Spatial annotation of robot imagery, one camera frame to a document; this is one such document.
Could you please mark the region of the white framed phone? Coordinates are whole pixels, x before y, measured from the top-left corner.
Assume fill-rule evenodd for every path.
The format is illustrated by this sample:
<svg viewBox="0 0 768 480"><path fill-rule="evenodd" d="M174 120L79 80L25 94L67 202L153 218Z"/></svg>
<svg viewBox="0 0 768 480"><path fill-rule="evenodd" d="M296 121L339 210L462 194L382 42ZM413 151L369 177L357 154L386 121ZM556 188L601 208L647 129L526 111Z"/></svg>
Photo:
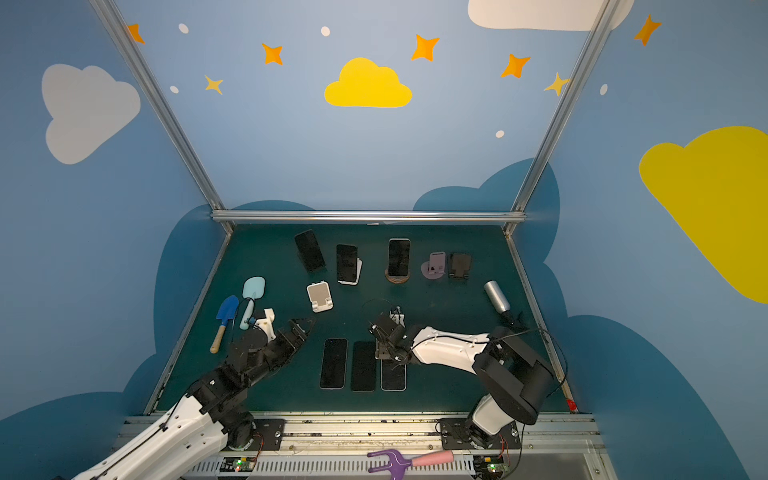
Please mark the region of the white framed phone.
<svg viewBox="0 0 768 480"><path fill-rule="evenodd" d="M381 361L381 390L402 392L407 388L407 367L393 360Z"/></svg>

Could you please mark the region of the purple phone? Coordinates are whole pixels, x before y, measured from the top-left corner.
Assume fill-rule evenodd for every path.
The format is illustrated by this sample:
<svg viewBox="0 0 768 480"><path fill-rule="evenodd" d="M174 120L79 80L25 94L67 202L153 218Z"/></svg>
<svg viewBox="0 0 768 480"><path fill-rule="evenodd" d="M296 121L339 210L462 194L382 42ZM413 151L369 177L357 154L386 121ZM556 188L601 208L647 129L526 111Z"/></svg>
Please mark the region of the purple phone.
<svg viewBox="0 0 768 480"><path fill-rule="evenodd" d="M345 385L348 341L327 339L324 343L319 386L323 390L338 390Z"/></svg>

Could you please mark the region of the white phone stand front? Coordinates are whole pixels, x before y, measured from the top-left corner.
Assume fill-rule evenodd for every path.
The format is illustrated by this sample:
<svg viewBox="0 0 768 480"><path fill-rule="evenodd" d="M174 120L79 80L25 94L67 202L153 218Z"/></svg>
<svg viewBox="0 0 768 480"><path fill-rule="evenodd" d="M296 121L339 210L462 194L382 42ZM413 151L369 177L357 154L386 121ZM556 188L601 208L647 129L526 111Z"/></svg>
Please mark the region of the white phone stand front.
<svg viewBox="0 0 768 480"><path fill-rule="evenodd" d="M325 312L333 308L330 286L326 281L310 284L306 287L306 291L314 313Z"/></svg>

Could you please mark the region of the purple round phone stand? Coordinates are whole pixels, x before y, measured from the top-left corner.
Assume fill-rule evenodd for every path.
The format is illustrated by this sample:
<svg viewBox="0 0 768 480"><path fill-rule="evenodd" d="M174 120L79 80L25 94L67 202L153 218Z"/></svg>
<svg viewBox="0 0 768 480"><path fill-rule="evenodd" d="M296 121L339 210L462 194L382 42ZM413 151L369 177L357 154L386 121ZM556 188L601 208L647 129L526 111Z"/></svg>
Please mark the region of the purple round phone stand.
<svg viewBox="0 0 768 480"><path fill-rule="evenodd" d="M421 265L421 273L428 280L438 280L445 275L446 253L432 252L429 259Z"/></svg>

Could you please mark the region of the small black phone stand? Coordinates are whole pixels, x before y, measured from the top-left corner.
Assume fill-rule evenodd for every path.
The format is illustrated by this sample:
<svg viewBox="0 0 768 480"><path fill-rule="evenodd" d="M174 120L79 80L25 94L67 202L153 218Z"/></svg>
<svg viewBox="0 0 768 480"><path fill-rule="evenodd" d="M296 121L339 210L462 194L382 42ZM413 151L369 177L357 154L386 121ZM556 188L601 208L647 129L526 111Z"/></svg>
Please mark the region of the small black phone stand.
<svg viewBox="0 0 768 480"><path fill-rule="evenodd" d="M467 280L472 268L473 257L470 254L454 252L449 258L449 277Z"/></svg>

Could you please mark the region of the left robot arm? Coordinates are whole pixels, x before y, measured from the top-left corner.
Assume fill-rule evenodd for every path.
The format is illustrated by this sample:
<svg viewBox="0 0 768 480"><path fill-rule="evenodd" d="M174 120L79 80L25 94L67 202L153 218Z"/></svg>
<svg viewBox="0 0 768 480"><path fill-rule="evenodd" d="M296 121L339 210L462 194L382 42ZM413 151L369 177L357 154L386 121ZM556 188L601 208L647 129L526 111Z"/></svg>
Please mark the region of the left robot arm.
<svg viewBox="0 0 768 480"><path fill-rule="evenodd" d="M251 387L287 365L308 340L314 321L290 320L268 335L252 326L230 344L226 358L202 375L150 427L78 479L178 479L222 449L255 439L244 403Z"/></svg>

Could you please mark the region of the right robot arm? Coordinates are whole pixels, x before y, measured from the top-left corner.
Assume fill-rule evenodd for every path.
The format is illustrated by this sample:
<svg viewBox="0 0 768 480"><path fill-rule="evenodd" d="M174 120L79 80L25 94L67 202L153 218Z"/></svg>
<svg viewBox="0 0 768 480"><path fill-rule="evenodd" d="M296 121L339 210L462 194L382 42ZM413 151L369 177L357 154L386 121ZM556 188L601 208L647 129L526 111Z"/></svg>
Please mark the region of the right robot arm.
<svg viewBox="0 0 768 480"><path fill-rule="evenodd" d="M443 427L444 448L489 449L511 424L533 425L559 387L551 363L529 346L528 329L496 327L490 333L460 334L430 326L408 328L393 315L381 315L369 332L397 365L440 365L476 376L486 390L457 429Z"/></svg>

